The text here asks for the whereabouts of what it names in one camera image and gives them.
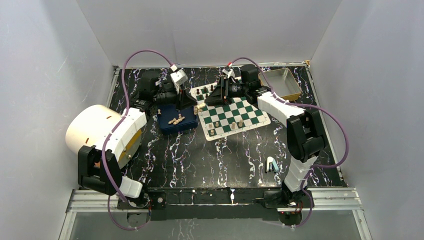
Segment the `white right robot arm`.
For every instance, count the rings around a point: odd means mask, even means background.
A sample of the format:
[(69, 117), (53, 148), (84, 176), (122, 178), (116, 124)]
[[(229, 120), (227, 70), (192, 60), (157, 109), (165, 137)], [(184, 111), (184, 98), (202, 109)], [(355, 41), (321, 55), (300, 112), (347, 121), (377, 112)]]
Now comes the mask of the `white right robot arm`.
[(295, 207), (304, 196), (308, 173), (328, 141), (318, 111), (300, 108), (277, 96), (270, 84), (263, 85), (265, 73), (254, 64), (240, 67), (241, 80), (231, 74), (231, 67), (222, 72), (214, 91), (205, 99), (207, 106), (228, 105), (232, 98), (246, 98), (251, 105), (270, 114), (286, 128), (287, 148), (291, 155), (288, 173), (281, 184), (280, 197), (288, 207)]

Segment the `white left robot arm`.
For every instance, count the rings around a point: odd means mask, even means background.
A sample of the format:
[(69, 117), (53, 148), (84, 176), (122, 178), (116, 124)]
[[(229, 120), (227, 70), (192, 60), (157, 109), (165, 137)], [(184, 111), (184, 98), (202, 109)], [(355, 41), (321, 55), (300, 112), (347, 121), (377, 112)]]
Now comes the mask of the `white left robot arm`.
[(77, 155), (79, 186), (108, 196), (130, 198), (137, 208), (147, 206), (150, 198), (143, 191), (143, 184), (124, 176), (121, 169), (138, 150), (143, 127), (152, 116), (162, 112), (161, 107), (170, 105), (179, 111), (197, 104), (183, 87), (187, 80), (183, 69), (174, 69), (166, 81), (156, 72), (146, 72), (123, 113), (100, 104), (83, 110), (65, 136), (66, 144)]

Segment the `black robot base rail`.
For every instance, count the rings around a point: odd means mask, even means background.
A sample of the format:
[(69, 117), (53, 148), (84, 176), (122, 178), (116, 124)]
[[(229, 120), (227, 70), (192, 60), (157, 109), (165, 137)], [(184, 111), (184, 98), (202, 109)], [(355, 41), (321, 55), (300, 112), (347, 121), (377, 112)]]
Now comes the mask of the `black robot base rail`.
[(144, 210), (153, 221), (259, 219), (292, 228), (308, 219), (314, 206), (310, 190), (292, 193), (282, 187), (149, 187), (139, 198), (117, 203), (130, 213)]

